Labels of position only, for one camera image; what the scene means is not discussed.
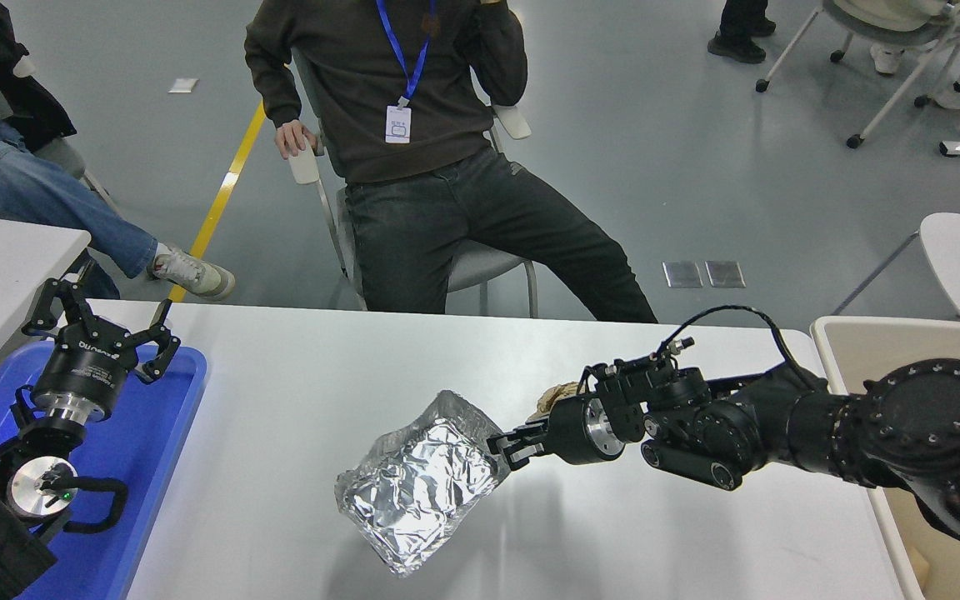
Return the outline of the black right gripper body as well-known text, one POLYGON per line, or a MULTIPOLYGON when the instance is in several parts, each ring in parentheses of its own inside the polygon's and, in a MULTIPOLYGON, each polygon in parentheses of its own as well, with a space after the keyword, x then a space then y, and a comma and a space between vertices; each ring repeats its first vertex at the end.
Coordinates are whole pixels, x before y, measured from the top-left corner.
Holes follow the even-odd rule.
POLYGON ((567 397, 550 410, 548 451, 565 463, 580 466, 602 461, 601 434, 601 410, 594 409, 591 398, 567 397))

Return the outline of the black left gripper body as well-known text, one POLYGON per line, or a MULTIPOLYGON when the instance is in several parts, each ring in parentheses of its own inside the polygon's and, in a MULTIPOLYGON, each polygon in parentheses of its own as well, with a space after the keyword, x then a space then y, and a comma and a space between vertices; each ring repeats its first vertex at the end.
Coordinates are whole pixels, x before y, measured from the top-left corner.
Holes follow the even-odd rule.
POLYGON ((97 322, 94 331, 77 322, 62 327, 56 347, 32 390, 32 403, 48 411, 56 398, 72 395, 112 411, 128 372, 138 363, 136 349, 126 347, 130 332, 113 322, 97 322))

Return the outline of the lanyard person's right hand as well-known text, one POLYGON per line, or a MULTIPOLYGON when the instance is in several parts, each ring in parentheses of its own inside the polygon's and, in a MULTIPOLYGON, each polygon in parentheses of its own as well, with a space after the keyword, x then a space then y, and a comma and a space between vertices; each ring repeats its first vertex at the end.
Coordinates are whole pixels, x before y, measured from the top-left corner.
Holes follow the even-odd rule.
POLYGON ((277 127, 274 142, 283 160, 298 156, 304 147, 309 147, 313 153, 317 153, 318 149, 316 134, 297 118, 277 127))

